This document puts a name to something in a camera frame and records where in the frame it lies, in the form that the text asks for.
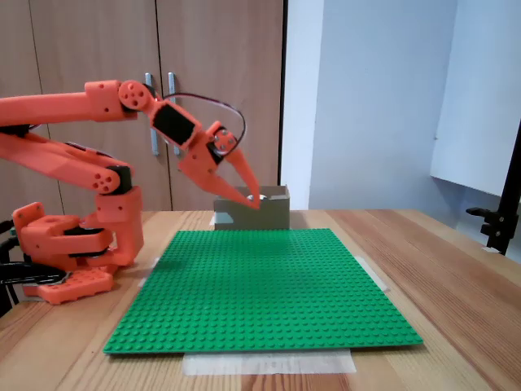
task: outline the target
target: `metal handle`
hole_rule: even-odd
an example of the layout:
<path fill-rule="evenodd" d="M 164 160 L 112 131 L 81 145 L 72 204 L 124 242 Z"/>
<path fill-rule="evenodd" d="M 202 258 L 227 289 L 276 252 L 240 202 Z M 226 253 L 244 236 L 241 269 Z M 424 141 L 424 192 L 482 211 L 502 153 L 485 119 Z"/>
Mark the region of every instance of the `metal handle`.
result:
<path fill-rule="evenodd" d="M 153 87 L 152 86 L 152 75 L 148 72 L 145 73 L 145 84 L 147 86 Z M 152 155 L 159 156 L 160 149 L 157 144 L 157 132 L 153 128 L 150 128 L 150 139 L 151 139 L 151 143 L 152 143 Z"/>
<path fill-rule="evenodd" d="M 175 93 L 176 93 L 176 75 L 174 72 L 169 72 L 169 94 L 175 94 Z M 170 101 L 173 103 L 176 103 L 175 98 L 170 98 Z M 173 153 L 175 154 L 175 156 L 179 156 L 181 154 L 177 145 L 173 146 Z"/>

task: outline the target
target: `wooden table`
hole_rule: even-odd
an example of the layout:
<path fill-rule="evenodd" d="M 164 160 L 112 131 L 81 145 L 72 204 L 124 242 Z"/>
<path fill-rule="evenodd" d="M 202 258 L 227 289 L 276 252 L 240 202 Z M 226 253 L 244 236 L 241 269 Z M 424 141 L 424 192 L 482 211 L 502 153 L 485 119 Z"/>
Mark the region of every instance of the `wooden table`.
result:
<path fill-rule="evenodd" d="M 331 228 L 388 285 L 425 340 L 353 351 L 351 375 L 198 376 L 182 355 L 112 358 L 102 349 L 178 230 L 210 229 L 210 212 L 144 213 L 145 247 L 116 290 L 66 305 L 22 303 L 0 319 L 0 389 L 453 390 L 521 388 L 521 267 L 410 211 L 291 213 L 291 227 Z"/>

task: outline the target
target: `green lego baseplate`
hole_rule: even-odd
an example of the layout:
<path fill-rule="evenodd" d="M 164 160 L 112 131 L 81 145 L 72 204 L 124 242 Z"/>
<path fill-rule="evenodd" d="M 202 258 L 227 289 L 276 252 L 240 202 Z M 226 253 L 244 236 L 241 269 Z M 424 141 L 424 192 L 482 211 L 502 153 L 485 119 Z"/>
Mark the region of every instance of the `green lego baseplate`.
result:
<path fill-rule="evenodd" d="M 331 230 L 180 231 L 104 352 L 421 343 Z"/>

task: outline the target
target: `white wall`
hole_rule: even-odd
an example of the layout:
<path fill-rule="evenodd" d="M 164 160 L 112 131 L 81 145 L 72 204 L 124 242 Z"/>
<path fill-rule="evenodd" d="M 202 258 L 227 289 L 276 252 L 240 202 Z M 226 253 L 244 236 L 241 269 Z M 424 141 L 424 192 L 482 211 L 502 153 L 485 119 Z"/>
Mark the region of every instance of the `white wall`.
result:
<path fill-rule="evenodd" d="M 429 172 L 456 8 L 325 0 L 310 208 L 412 208 L 455 224 L 463 188 Z"/>
<path fill-rule="evenodd" d="M 432 175 L 500 195 L 521 117 L 521 1 L 459 0 Z"/>
<path fill-rule="evenodd" d="M 281 184 L 292 209 L 309 205 L 323 7 L 323 0 L 288 2 Z"/>

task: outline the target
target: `white tape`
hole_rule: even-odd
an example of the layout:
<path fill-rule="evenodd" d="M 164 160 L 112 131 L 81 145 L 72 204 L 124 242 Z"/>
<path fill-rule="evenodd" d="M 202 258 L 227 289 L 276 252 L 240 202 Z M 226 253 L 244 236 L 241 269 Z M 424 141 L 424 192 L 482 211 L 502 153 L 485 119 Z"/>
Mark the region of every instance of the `white tape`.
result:
<path fill-rule="evenodd" d="M 354 373 L 349 349 L 269 353 L 185 354 L 187 376 Z"/>
<path fill-rule="evenodd" d="M 498 250 L 496 250 L 495 248 L 492 248 L 492 247 L 482 247 L 481 249 L 486 251 L 487 253 L 493 253 L 493 254 L 499 253 Z"/>
<path fill-rule="evenodd" d="M 366 273 L 373 279 L 374 283 L 378 285 L 378 288 L 382 289 L 382 291 L 386 292 L 389 290 L 389 287 L 382 281 L 380 277 L 371 269 L 371 266 L 366 262 L 366 260 L 362 257 L 355 257 L 360 266 L 366 271 Z"/>
<path fill-rule="evenodd" d="M 141 281 L 139 281 L 138 288 L 141 288 L 145 284 L 145 282 L 147 281 L 147 278 L 150 276 L 150 273 L 154 270 L 155 265 L 157 265 L 157 262 L 159 262 L 159 261 L 160 261 L 160 257 L 154 258 L 154 261 L 152 261 L 152 265 L 151 265 L 150 271 L 147 274 L 147 277 L 143 277 L 141 279 Z"/>

